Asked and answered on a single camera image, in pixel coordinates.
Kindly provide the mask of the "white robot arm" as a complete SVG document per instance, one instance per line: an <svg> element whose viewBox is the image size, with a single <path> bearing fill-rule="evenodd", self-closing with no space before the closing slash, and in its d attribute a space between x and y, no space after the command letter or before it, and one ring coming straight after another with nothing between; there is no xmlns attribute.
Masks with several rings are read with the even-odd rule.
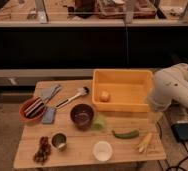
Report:
<svg viewBox="0 0 188 171"><path fill-rule="evenodd" d="M154 112L165 111L173 100L188 108L188 64L179 63L154 73L147 102Z"/></svg>

